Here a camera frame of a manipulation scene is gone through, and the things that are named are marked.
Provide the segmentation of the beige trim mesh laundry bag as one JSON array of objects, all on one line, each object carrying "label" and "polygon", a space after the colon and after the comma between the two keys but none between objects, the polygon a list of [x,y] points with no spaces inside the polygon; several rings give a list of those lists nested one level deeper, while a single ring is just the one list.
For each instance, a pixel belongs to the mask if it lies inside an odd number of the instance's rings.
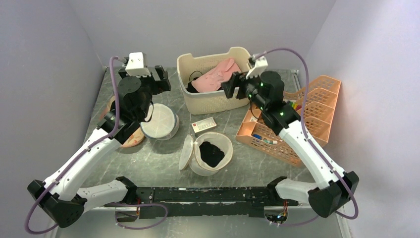
[{"label": "beige trim mesh laundry bag", "polygon": [[208,177],[226,167],[233,158],[231,140],[216,132],[207,132],[197,138],[188,134],[179,157],[179,170],[189,167],[194,173]]}]

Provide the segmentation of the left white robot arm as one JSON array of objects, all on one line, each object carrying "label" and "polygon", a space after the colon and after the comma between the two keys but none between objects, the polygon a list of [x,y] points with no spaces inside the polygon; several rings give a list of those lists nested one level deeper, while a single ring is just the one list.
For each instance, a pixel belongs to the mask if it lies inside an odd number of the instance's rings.
[{"label": "left white robot arm", "polygon": [[148,111],[152,96],[171,90],[167,72],[160,65],[155,70],[159,80],[152,75],[131,76],[128,69],[119,70],[121,80],[112,109],[88,141],[53,175],[28,185],[36,205],[56,227],[69,227],[85,212],[109,203],[137,204],[137,187],[126,177],[89,188],[83,188],[82,183],[103,157],[123,145],[141,123],[151,120]]}]

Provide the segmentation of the pink bra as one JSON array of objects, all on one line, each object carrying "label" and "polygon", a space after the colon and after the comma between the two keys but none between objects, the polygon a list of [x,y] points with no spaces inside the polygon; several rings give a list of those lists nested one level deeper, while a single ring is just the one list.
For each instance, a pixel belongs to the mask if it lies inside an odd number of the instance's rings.
[{"label": "pink bra", "polygon": [[215,68],[192,80],[187,87],[191,93],[207,93],[221,89],[221,83],[229,80],[234,72],[241,72],[233,58],[227,58],[220,62]]}]

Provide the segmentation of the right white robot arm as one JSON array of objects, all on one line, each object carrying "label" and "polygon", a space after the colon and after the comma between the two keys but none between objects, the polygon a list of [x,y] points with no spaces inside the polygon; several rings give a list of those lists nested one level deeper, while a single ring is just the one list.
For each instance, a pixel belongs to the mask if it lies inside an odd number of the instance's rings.
[{"label": "right white robot arm", "polygon": [[337,165],[310,134],[303,116],[283,100],[284,83],[277,72],[265,71],[253,78],[235,72],[221,87],[227,98],[232,98],[238,89],[237,99],[246,98],[257,106],[264,124],[291,147],[315,180],[308,183],[281,179],[267,192],[272,205],[295,200],[309,204],[319,217],[327,218],[352,201],[355,213],[346,218],[358,217],[354,193],[359,176]]}]

